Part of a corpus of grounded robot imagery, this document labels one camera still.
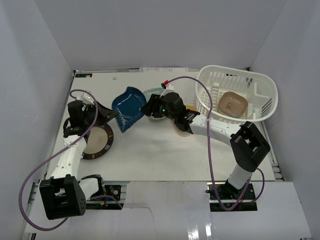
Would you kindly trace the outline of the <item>dark blue leaf plate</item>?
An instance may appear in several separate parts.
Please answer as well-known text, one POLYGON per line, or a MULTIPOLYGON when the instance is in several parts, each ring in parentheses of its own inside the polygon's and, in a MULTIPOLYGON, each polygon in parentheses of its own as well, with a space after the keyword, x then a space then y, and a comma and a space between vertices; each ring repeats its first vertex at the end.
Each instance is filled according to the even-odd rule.
POLYGON ((118 112, 115 120, 122 133, 126 132, 144 116, 141 108, 146 104, 147 101, 144 94, 132 86, 128 86, 124 93, 112 101, 111 109, 118 112))

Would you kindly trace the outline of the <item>brown square plate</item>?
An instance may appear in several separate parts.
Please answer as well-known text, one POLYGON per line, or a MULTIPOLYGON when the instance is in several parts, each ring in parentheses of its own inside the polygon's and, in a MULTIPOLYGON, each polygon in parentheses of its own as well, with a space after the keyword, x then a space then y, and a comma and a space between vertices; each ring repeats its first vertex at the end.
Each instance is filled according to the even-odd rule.
POLYGON ((218 102, 217 111, 225 116, 241 118, 248 108, 248 101, 241 95, 227 91, 218 102))

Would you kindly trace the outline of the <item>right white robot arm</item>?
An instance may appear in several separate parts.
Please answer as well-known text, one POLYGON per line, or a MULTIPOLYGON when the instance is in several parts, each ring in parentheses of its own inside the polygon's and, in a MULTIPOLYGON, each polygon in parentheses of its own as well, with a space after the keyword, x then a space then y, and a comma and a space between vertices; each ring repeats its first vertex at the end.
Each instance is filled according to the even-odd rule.
POLYGON ((166 117, 182 132, 206 136, 228 145, 236 166, 225 183, 225 192, 233 200, 243 195, 248 179, 271 150, 254 123, 246 121, 239 125, 207 119, 200 112, 188 109, 176 92, 164 96, 152 94, 141 112, 148 117, 166 117))

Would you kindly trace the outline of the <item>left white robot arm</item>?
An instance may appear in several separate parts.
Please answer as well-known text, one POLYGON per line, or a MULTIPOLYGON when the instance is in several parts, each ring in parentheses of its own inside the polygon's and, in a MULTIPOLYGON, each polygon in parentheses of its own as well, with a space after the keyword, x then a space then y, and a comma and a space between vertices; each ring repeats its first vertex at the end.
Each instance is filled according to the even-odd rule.
POLYGON ((103 178, 92 174, 77 178, 81 160, 94 160, 111 147, 114 133, 108 122, 119 113, 100 103, 74 100, 68 103, 69 117, 63 124, 63 144, 56 167, 40 182, 39 191, 49 220, 82 216, 87 201, 102 199, 106 193, 103 178))

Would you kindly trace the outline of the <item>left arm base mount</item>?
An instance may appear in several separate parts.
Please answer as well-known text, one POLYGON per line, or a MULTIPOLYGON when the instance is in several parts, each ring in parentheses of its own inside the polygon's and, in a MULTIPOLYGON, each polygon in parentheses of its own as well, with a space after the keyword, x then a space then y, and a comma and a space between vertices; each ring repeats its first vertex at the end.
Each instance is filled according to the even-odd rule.
POLYGON ((87 210, 121 210, 126 198, 126 185, 112 184, 105 185, 104 190, 95 193, 97 199, 90 199, 86 203, 87 210))

